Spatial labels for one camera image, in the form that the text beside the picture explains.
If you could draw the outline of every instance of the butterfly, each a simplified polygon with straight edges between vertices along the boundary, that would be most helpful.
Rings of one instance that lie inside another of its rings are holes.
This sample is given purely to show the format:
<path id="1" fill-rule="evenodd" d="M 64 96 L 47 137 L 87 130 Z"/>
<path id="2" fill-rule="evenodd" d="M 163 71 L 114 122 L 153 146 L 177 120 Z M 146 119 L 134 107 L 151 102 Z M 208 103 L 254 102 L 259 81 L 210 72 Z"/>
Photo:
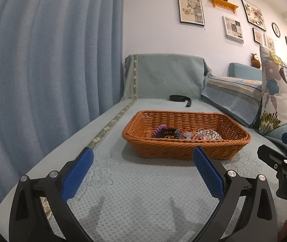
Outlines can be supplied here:
<path id="1" fill-rule="evenodd" d="M 184 11 L 184 13 L 185 14 L 187 14 L 187 15 L 189 15 L 190 13 L 191 13 L 191 9 L 185 9 L 185 8 L 183 8 L 183 11 Z"/>

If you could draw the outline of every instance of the brown owl toy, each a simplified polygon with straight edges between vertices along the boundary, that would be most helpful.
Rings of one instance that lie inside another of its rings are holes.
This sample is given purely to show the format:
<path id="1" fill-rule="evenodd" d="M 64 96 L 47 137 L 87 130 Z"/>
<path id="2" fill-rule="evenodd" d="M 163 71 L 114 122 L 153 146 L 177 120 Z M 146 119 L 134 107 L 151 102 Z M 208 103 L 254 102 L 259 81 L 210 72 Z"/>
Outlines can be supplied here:
<path id="1" fill-rule="evenodd" d="M 260 69 L 261 63 L 256 53 L 251 54 L 251 66 Z"/>

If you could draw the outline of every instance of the curtain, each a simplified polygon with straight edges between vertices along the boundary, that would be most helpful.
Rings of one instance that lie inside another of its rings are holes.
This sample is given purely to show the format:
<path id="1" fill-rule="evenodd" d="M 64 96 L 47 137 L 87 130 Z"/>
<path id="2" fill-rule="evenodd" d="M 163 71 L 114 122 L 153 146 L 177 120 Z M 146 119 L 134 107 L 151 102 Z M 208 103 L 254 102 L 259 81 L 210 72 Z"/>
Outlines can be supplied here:
<path id="1" fill-rule="evenodd" d="M 120 101 L 122 0 L 0 0 L 0 202 Z"/>

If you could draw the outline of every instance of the floral pillow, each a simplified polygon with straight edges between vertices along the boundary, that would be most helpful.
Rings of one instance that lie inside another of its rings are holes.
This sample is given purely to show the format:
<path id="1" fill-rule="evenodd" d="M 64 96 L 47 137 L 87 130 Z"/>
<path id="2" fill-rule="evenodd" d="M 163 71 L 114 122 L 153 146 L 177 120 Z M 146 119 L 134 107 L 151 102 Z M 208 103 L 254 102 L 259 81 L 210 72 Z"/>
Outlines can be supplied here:
<path id="1" fill-rule="evenodd" d="M 260 46 L 262 62 L 262 135 L 287 124 L 287 65 L 269 49 Z"/>

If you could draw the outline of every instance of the wicker basket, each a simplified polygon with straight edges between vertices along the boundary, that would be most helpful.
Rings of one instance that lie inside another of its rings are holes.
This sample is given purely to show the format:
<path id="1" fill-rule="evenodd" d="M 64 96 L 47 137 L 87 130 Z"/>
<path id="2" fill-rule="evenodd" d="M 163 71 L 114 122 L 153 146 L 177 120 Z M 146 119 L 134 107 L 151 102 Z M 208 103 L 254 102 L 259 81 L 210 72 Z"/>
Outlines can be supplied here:
<path id="1" fill-rule="evenodd" d="M 151 138 L 152 131 L 160 124 L 185 131 L 214 129 L 223 140 L 179 140 Z M 136 113 L 122 132 L 135 151 L 143 158 L 192 160 L 193 149 L 204 148 L 214 159 L 225 160 L 234 156 L 251 140 L 240 125 L 219 113 L 193 113 L 145 110 Z"/>

